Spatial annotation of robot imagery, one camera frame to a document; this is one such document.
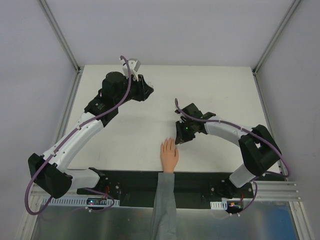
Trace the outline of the mannequin hand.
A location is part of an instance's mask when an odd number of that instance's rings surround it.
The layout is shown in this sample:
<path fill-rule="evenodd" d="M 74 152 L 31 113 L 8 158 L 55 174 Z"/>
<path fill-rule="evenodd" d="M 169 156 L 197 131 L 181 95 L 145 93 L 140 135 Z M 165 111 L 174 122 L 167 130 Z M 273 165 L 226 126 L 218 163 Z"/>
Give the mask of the mannequin hand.
<path fill-rule="evenodd" d="M 164 173 L 173 173 L 179 161 L 179 150 L 175 145 L 175 139 L 166 138 L 160 146 L 160 160 Z"/>

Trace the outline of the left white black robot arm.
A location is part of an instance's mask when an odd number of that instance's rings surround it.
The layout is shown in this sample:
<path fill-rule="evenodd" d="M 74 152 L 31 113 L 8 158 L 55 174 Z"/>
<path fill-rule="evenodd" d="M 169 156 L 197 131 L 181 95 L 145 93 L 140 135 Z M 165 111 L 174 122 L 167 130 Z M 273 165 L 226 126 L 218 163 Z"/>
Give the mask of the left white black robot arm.
<path fill-rule="evenodd" d="M 68 166 L 85 144 L 119 113 L 119 106 L 145 101 L 153 92 L 139 74 L 137 80 L 120 72 L 109 72 L 98 94 L 88 103 L 80 119 L 53 147 L 28 159 L 31 178 L 51 197 L 59 199 L 70 190 L 89 188 L 99 195 L 105 191 L 106 176 L 94 167 L 69 170 Z"/>

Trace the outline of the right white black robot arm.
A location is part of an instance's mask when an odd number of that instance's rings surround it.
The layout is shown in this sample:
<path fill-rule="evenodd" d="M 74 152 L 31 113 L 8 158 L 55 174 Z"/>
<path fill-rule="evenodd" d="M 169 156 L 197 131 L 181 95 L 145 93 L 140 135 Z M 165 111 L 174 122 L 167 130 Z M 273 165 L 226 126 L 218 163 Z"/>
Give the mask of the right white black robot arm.
<path fill-rule="evenodd" d="M 243 191 L 243 186 L 267 174 L 281 158 L 281 151 L 268 129 L 259 124 L 241 126 L 227 121 L 212 112 L 202 113 L 194 103 L 184 108 L 176 107 L 180 120 L 175 123 L 177 145 L 190 142 L 197 133 L 216 136 L 239 147 L 242 165 L 214 190 L 217 195 L 231 199 Z"/>

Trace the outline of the grey sleeved forearm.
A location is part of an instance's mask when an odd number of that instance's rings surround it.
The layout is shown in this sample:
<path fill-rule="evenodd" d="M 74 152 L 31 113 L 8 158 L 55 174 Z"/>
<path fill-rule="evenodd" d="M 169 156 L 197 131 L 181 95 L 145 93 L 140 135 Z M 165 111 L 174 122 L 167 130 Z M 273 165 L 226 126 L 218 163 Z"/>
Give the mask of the grey sleeved forearm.
<path fill-rule="evenodd" d="M 177 207 L 174 194 L 175 174 L 160 172 L 151 216 L 152 240 L 177 239 Z"/>

